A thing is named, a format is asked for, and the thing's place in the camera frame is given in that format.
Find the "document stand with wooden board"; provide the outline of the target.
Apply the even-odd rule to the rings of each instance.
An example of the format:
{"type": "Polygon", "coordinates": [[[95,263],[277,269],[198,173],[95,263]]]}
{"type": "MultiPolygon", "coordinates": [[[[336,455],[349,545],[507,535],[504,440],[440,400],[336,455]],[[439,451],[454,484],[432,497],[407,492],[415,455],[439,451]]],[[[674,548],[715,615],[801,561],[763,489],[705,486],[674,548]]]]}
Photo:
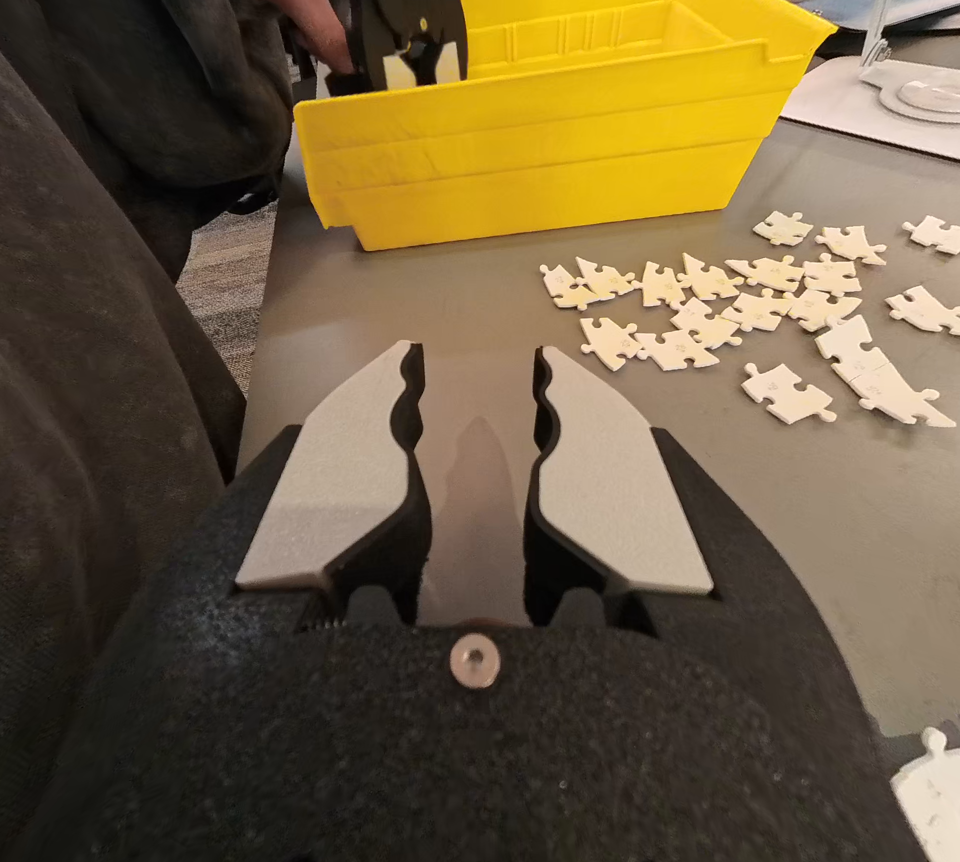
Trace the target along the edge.
{"type": "Polygon", "coordinates": [[[847,136],[959,160],[958,64],[896,60],[883,34],[891,0],[874,0],[858,55],[805,75],[785,119],[847,136]]]}

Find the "curved assembled puzzle section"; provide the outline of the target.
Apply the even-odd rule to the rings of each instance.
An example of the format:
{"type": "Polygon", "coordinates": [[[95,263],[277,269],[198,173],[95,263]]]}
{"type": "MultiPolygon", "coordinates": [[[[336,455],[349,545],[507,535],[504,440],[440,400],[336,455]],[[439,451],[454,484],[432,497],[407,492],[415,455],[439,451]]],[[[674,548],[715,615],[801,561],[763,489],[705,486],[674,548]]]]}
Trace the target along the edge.
{"type": "Polygon", "coordinates": [[[938,727],[920,733],[923,755],[891,778],[896,801],[928,861],[959,860],[959,748],[938,727]]]}

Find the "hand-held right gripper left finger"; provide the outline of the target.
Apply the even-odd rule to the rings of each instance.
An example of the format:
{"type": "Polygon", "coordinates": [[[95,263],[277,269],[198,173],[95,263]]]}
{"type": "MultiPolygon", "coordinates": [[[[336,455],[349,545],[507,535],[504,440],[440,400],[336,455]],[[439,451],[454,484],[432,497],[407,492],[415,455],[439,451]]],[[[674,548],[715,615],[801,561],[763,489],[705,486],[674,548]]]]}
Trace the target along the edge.
{"type": "Polygon", "coordinates": [[[399,340],[321,400],[291,452],[234,583],[243,592],[319,592],[345,607],[385,590],[417,616],[432,516],[416,447],[424,432],[422,344],[399,340]]]}

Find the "yellow plastic bin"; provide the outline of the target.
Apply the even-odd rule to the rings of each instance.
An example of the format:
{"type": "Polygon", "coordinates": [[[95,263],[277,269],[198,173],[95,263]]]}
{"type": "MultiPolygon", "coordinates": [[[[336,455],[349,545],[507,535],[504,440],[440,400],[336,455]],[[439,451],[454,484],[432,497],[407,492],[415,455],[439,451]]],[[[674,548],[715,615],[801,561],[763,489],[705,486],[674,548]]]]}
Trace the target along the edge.
{"type": "Polygon", "coordinates": [[[726,208],[821,44],[787,0],[461,0],[467,79],[294,107],[364,250],[726,208]]]}

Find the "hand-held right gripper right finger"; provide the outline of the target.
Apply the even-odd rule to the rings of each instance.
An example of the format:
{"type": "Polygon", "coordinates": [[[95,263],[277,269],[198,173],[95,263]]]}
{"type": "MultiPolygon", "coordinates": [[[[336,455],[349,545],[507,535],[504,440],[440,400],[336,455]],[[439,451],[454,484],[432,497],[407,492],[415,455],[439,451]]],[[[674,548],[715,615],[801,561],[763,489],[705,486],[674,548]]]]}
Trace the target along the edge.
{"type": "Polygon", "coordinates": [[[548,623],[573,590],[608,615],[642,593],[710,596],[714,578],[654,428],[556,346],[534,352],[534,444],[523,522],[525,612],[548,623]]]}

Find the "spread of white puzzle pieces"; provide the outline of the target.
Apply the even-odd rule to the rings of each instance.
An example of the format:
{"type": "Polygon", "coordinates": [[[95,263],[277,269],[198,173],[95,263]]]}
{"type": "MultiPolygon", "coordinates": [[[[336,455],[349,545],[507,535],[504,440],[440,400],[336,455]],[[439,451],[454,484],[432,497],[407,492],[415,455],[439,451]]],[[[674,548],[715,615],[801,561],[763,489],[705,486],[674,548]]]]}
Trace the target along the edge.
{"type": "Polygon", "coordinates": [[[711,368],[748,334],[788,321],[812,337],[861,409],[899,424],[956,428],[936,405],[939,393],[912,386],[875,345],[861,312],[859,269],[885,266],[887,246],[863,225],[824,226],[813,245],[823,252],[803,261],[762,256],[716,266],[685,252],[680,271],[647,261],[637,275],[577,257],[576,272],[540,265],[538,273],[552,304],[580,314],[582,354],[610,372],[631,359],[662,372],[711,368]]]}

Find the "person's left forearm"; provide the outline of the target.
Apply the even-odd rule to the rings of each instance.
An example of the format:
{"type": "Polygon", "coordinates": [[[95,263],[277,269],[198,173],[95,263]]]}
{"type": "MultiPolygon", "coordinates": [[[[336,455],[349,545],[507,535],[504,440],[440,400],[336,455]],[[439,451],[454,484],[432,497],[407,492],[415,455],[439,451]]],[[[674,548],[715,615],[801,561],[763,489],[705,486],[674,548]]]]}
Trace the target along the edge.
{"type": "Polygon", "coordinates": [[[291,86],[257,0],[2,0],[2,54],[172,280],[282,170],[291,86]]]}

